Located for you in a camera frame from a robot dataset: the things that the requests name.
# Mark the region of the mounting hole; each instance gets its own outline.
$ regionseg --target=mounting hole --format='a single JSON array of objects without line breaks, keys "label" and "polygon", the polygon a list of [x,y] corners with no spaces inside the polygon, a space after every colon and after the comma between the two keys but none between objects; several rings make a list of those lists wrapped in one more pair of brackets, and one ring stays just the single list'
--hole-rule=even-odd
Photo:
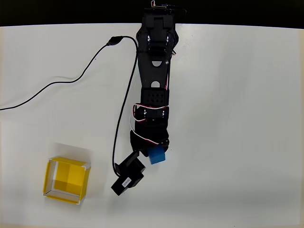
[{"label": "mounting hole", "polygon": [[158,81],[154,81],[151,83],[151,87],[152,88],[159,88],[161,87],[161,84]]},{"label": "mounting hole", "polygon": [[153,66],[159,67],[162,62],[161,61],[152,61]]}]

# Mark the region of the yellow container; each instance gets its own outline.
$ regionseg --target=yellow container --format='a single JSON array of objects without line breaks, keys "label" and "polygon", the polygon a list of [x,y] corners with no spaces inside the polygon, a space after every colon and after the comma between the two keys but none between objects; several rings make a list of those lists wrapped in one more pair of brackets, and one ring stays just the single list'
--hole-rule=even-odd
[{"label": "yellow container", "polygon": [[91,164],[63,157],[48,160],[43,195],[59,201],[80,204],[86,196]]}]

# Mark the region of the black background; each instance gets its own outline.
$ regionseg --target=black background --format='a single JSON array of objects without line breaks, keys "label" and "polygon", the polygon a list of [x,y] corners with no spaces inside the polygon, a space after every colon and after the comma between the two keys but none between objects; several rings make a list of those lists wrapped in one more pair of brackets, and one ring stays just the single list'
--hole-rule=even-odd
[{"label": "black background", "polygon": [[[168,0],[187,10],[177,23],[304,28],[304,0]],[[0,26],[141,23],[151,1],[0,0]]]}]

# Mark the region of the label sticker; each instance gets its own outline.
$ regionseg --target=label sticker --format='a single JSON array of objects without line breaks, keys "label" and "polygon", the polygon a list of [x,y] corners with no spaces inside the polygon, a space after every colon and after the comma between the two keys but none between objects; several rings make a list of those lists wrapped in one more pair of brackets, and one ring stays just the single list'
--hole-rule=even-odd
[{"label": "label sticker", "polygon": [[125,179],[125,181],[123,182],[123,187],[127,187],[128,184],[131,182],[131,179],[127,177],[127,179]]}]

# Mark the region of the cable connector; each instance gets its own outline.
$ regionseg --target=cable connector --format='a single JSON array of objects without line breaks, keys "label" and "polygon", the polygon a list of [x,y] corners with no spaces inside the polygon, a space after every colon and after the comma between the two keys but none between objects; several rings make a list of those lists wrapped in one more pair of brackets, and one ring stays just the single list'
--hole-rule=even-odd
[{"label": "cable connector", "polygon": [[111,39],[109,39],[109,41],[107,42],[107,45],[113,46],[119,44],[119,42],[122,41],[123,38],[123,36],[111,37]]}]

